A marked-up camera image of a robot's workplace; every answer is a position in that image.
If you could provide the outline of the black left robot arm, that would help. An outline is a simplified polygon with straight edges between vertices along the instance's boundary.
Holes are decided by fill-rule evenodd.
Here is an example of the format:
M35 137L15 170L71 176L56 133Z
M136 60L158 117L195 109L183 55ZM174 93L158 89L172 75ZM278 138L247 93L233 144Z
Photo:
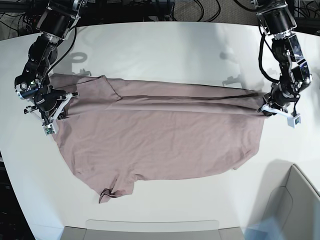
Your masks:
M258 111L267 117L286 114L287 106L297 103L301 92L313 80L298 37L293 33L297 25L284 0L253 0L251 3L255 7L259 25L264 28L258 56L259 69L272 82L271 91L264 95L263 105ZM271 53L279 63L279 79L269 77L262 66L266 36L272 37Z

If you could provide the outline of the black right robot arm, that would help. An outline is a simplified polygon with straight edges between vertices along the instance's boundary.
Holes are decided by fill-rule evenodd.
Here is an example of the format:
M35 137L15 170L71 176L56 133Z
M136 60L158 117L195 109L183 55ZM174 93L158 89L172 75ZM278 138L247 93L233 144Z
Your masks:
M58 46L66 39L70 30L76 27L86 0L50 0L37 22L41 32L28 51L28 61L22 74L14 80L14 89L20 99L32 101L29 110L39 110L47 124L57 108L66 99L66 92L49 86L49 72L57 64Z

